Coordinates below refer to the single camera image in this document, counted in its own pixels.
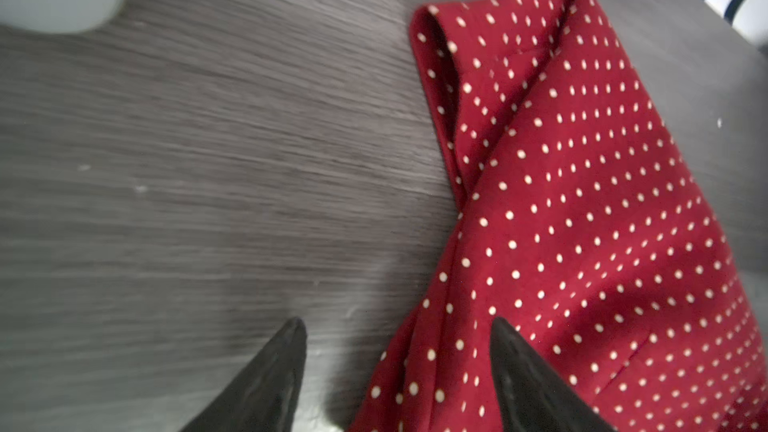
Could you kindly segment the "red polka dot skirt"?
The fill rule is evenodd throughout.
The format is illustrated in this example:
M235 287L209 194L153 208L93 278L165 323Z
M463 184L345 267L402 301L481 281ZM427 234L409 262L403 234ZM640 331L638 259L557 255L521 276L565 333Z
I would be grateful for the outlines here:
M499 431L507 321L617 431L763 431L759 327L714 212L597 0L417 9L458 209L355 431Z

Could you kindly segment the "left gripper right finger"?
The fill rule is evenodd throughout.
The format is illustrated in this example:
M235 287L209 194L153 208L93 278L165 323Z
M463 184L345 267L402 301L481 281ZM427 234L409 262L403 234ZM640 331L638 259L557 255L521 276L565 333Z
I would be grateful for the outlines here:
M505 319L492 322L491 373L505 431L611 431Z

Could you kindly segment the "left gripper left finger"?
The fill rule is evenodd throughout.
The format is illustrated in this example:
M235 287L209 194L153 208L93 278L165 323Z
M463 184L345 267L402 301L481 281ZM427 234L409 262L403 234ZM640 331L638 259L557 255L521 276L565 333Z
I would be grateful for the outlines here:
M182 432L290 432L307 358L307 330L288 319Z

